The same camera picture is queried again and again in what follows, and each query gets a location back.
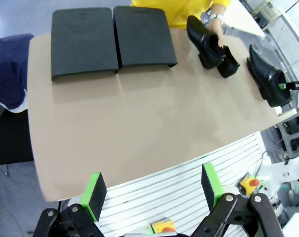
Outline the person's left hand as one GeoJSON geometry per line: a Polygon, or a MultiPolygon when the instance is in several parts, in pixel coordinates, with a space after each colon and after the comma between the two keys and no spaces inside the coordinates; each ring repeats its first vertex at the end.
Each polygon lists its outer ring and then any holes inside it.
{"type": "Polygon", "coordinates": [[[222,20],[220,18],[213,18],[209,20],[208,29],[218,37],[218,46],[223,47],[224,34],[222,29],[222,20]]]}

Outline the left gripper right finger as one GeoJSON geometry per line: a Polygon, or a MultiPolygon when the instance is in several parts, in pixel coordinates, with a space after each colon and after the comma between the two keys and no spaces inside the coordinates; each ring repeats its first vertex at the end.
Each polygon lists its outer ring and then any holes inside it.
{"type": "Polygon", "coordinates": [[[230,225],[241,226],[248,237],[284,236],[267,195],[226,192],[211,163],[201,166],[201,185],[210,213],[192,237],[223,237],[230,225]]]}

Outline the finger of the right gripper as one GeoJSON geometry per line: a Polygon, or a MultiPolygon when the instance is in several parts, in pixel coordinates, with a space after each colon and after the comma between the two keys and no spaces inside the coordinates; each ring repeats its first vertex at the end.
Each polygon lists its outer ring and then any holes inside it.
{"type": "Polygon", "coordinates": [[[279,84],[281,90],[299,90],[299,81],[279,84]]]}

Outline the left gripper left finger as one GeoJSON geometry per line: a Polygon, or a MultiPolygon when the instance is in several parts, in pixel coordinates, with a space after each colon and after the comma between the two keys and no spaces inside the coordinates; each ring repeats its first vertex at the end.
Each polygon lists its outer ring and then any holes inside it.
{"type": "Polygon", "coordinates": [[[102,237],[96,226],[106,198],[107,188],[100,172],[91,175],[79,203],[60,211],[45,209],[40,215],[41,237],[102,237]]]}

